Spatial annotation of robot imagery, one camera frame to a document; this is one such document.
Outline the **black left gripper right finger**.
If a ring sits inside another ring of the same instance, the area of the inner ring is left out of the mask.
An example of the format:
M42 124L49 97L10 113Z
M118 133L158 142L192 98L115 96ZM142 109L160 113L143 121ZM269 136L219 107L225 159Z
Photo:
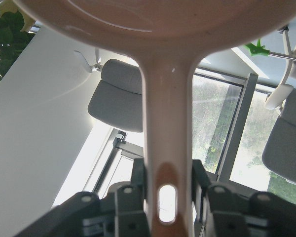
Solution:
M249 229L235 195L223 185L212 183L200 160L192 161L192 202L196 210L196 237L248 237Z

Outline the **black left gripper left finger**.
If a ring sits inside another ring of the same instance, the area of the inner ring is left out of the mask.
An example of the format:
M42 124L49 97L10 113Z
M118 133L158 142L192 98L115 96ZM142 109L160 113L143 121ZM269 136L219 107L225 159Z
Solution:
M133 162L129 184L120 186L114 192L116 237L149 237L150 230L144 212L146 198L146 174L142 158Z

